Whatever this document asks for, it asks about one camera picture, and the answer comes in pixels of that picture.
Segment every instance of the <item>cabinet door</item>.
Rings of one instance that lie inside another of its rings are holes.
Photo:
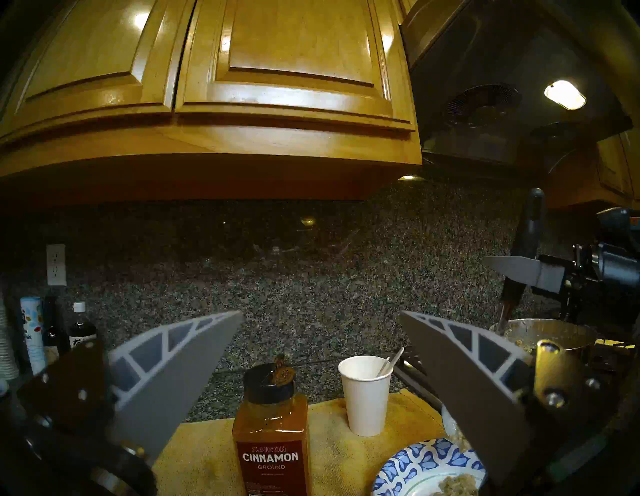
[[[631,176],[634,200],[640,200],[640,129],[634,127],[620,134]]]
[[[171,112],[193,1],[70,3],[25,64],[0,135],[12,139],[87,118]]]
[[[392,0],[198,0],[176,112],[412,131]]]
[[[598,141],[598,175],[603,186],[631,197],[631,180],[619,134]]]

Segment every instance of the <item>food on plate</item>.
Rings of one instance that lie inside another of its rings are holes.
[[[462,430],[460,430],[459,426],[456,425],[456,432],[453,434],[453,436],[447,437],[452,443],[458,445],[460,453],[464,453],[465,451],[471,449],[471,444],[469,443],[469,441],[467,441],[467,438],[465,438],[465,435],[462,433]]]
[[[440,484],[440,491],[431,496],[478,496],[476,480],[471,474],[460,474],[458,477],[447,477]]]

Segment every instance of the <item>range hood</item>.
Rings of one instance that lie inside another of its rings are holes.
[[[632,127],[585,50],[534,2],[419,0],[402,33],[426,167],[536,176],[583,140]],[[567,110],[547,98],[558,80],[586,104]]]

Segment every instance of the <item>paper cup stack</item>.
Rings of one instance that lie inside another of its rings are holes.
[[[0,291],[0,377],[10,381],[18,376],[18,367],[15,366],[13,348],[9,339],[9,327],[6,321],[2,292]]]

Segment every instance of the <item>yellow towel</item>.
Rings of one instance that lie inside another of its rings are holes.
[[[233,419],[181,424],[153,467],[160,496],[244,494],[231,427]],[[389,395],[382,434],[349,430],[343,399],[309,406],[314,496],[371,493],[380,468],[410,444],[444,436],[442,418],[406,389]]]

